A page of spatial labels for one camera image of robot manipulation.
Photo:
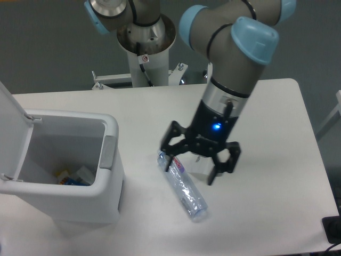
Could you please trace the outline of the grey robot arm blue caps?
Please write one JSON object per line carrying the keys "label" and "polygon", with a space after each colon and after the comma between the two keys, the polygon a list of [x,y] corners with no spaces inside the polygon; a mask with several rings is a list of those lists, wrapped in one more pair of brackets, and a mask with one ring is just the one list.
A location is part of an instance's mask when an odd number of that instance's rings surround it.
{"label": "grey robot arm blue caps", "polygon": [[172,121],[161,140],[167,161],[186,152],[211,158],[207,183],[232,173],[241,153],[228,137],[264,68],[296,1],[229,1],[215,9],[188,8],[175,26],[161,13],[160,1],[86,1],[85,9],[101,34],[117,33],[128,56],[134,87],[168,85],[168,51],[179,36],[212,64],[207,87],[188,127]]}

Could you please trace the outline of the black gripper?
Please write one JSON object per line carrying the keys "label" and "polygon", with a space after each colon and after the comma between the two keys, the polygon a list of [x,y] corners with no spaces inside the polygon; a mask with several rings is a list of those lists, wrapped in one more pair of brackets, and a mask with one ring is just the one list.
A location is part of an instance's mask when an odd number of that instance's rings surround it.
{"label": "black gripper", "polygon": [[[233,173],[241,148],[239,142],[226,141],[238,119],[232,116],[232,110],[231,101],[227,102],[222,113],[210,109],[201,101],[187,130],[177,121],[172,121],[160,143],[160,150],[165,153],[166,159],[164,171],[169,171],[175,156],[190,151],[212,159],[214,166],[207,178],[209,186],[218,174]],[[221,161],[218,154],[225,149],[229,157]]]}

